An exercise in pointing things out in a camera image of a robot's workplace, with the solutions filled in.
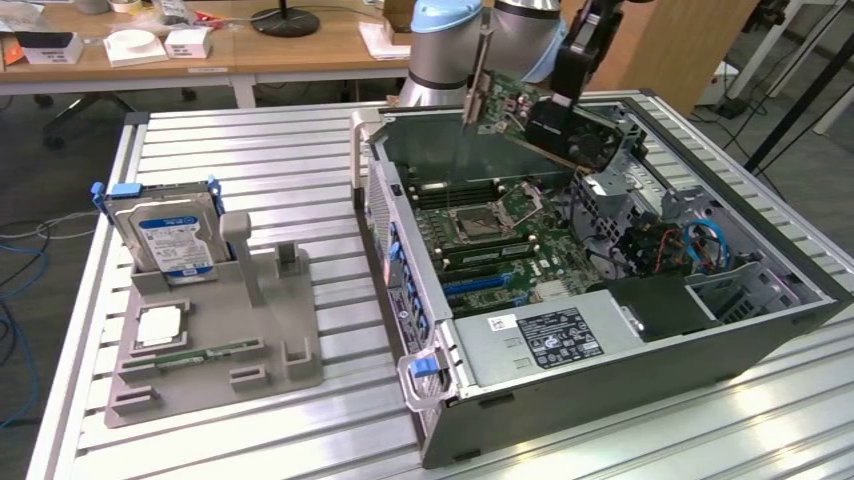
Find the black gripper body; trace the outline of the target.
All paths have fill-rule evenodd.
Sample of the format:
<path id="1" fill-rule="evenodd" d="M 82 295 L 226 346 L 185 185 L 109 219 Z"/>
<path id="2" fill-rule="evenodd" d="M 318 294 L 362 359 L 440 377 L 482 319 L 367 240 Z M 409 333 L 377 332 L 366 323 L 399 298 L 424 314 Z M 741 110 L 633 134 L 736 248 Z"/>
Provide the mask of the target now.
<path id="1" fill-rule="evenodd" d="M 621 0 L 588 0 L 577 11 L 565 44 L 574 53 L 605 53 L 624 18 Z"/>

